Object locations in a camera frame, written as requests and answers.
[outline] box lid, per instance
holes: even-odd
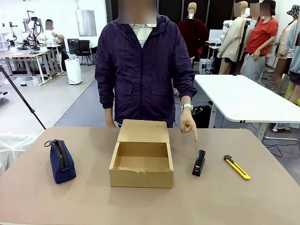
[[[169,143],[167,123],[148,120],[123,120],[118,142]]]

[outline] navy blue jacket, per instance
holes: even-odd
[[[104,109],[112,108],[115,120],[175,121],[173,85],[182,96],[194,96],[195,73],[186,44],[175,23],[157,15],[144,47],[128,24],[107,24],[99,38],[95,79]]]

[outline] gray pants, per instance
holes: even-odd
[[[260,56],[258,60],[254,61],[253,55],[247,54],[244,59],[242,67],[242,75],[248,77],[253,81],[257,81],[263,72],[266,65],[267,56]]]

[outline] beige jacket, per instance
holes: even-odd
[[[244,32],[244,18],[246,18],[246,14],[243,14],[241,17],[236,18],[233,21],[233,24],[227,30],[224,40],[219,49],[219,53],[217,55],[219,58],[230,58],[230,60],[233,62],[237,61],[239,46]]]
[[[287,55],[287,46],[286,46],[286,40],[289,36],[289,32],[291,30],[291,27],[297,23],[297,20],[295,20],[294,22],[292,22],[290,25],[288,25],[286,27],[286,29],[282,32],[282,34],[280,35],[280,38],[278,40],[278,45],[279,45],[279,48],[278,46],[276,46],[276,48],[278,48],[278,52],[276,54],[276,51],[275,51],[275,56],[280,58],[280,59],[284,59],[286,60],[286,55]]]

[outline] wristwatch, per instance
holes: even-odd
[[[181,111],[183,111],[183,109],[185,108],[185,107],[189,107],[189,108],[191,108],[191,111],[193,110],[193,105],[191,105],[191,104],[184,104],[182,107],[181,107]]]

